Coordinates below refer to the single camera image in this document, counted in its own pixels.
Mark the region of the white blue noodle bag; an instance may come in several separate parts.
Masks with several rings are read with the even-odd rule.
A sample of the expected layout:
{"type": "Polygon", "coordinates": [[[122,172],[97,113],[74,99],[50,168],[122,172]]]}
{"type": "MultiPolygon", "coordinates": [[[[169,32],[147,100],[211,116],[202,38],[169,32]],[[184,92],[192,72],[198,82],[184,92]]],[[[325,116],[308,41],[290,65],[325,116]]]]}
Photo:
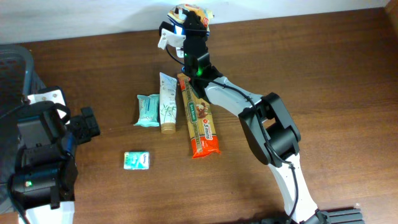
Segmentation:
{"type": "Polygon", "coordinates": [[[210,35],[209,23],[214,18],[213,12],[204,9],[194,4],[179,4],[173,7],[167,14],[168,19],[175,26],[175,33],[185,35],[187,30],[205,30],[206,35],[210,35]],[[194,12],[198,22],[194,25],[193,22],[187,23],[188,13],[194,12]]]}

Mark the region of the white floral cream tube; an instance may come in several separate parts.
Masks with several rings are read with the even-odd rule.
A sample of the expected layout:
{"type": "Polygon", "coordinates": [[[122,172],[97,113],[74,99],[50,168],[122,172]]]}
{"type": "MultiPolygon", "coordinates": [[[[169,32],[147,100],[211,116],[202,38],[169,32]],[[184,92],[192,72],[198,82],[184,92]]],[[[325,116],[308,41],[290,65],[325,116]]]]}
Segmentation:
{"type": "Polygon", "coordinates": [[[173,134],[176,132],[177,102],[176,89],[177,79],[162,72],[160,77],[160,103],[159,116],[162,134],[173,134]]]}

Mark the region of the teal pocket tissue pack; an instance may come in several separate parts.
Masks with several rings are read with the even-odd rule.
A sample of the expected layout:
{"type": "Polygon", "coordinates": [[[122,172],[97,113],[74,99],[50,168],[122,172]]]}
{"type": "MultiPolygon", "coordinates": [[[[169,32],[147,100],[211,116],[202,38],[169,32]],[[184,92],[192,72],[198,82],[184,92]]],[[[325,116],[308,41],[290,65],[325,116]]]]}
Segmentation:
{"type": "Polygon", "coordinates": [[[125,152],[123,167],[125,170],[148,170],[150,167],[149,152],[125,152]]]}

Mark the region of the teal wet wipes pack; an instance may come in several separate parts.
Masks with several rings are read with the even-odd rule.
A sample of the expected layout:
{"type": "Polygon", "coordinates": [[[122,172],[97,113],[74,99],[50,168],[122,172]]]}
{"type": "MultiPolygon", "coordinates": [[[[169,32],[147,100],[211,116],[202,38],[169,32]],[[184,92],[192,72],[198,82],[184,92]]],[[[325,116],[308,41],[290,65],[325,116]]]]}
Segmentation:
{"type": "Polygon", "coordinates": [[[139,101],[139,118],[135,126],[159,127],[159,94],[137,95],[139,101]]]}

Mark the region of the grey plastic mesh basket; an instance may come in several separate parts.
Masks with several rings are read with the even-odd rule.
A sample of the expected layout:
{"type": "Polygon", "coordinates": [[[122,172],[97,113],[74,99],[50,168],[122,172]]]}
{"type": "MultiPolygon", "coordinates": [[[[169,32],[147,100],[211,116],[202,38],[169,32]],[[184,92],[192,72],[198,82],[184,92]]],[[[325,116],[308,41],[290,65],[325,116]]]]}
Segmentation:
{"type": "Polygon", "coordinates": [[[16,157],[24,141],[17,128],[16,112],[26,96],[45,88],[34,71],[34,59],[20,45],[1,46],[1,213],[13,212],[7,181],[15,173],[16,157]]]}

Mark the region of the orange spaghetti packet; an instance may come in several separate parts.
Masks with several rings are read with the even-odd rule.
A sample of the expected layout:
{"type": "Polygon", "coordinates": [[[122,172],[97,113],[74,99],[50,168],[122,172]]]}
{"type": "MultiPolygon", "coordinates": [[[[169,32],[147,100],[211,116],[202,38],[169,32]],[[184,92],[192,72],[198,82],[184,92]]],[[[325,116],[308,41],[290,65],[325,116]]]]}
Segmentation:
{"type": "Polygon", "coordinates": [[[194,94],[188,76],[179,73],[177,78],[182,92],[188,132],[193,149],[192,157],[196,159],[209,156],[212,153],[220,154],[210,104],[194,94]]]}

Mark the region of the black aluminium arm base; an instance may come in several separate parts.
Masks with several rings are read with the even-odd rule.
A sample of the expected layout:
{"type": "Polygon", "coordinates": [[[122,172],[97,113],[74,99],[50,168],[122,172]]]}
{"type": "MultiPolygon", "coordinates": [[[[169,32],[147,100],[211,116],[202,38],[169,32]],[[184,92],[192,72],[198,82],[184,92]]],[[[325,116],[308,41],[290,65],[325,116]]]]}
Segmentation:
{"type": "MultiPolygon", "coordinates": [[[[287,217],[265,218],[249,222],[252,224],[286,224],[296,223],[287,217]]],[[[334,210],[317,210],[308,220],[300,224],[364,224],[360,208],[348,207],[334,210]]]]}

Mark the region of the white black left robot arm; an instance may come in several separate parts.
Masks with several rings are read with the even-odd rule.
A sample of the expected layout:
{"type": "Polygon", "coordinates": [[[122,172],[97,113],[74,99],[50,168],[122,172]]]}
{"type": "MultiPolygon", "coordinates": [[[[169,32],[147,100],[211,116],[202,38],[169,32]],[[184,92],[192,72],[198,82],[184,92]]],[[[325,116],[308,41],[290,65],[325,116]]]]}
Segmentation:
{"type": "Polygon", "coordinates": [[[16,126],[22,144],[6,182],[11,205],[23,223],[72,223],[76,149],[101,133],[93,109],[71,116],[65,105],[41,101],[19,110],[16,126]]]}

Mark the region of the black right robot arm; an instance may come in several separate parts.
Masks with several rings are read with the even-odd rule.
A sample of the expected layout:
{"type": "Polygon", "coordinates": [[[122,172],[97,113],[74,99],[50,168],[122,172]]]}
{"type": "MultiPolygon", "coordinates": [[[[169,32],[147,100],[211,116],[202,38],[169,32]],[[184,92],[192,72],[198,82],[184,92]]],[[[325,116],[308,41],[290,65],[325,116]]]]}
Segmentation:
{"type": "Polygon", "coordinates": [[[275,93],[253,94],[232,84],[210,62],[206,41],[208,15],[176,6],[161,23],[158,46],[181,48],[175,58],[198,98],[239,118],[249,148],[274,175],[284,201],[286,223],[327,223],[313,201],[300,166],[300,132],[282,99],[275,93]]]}

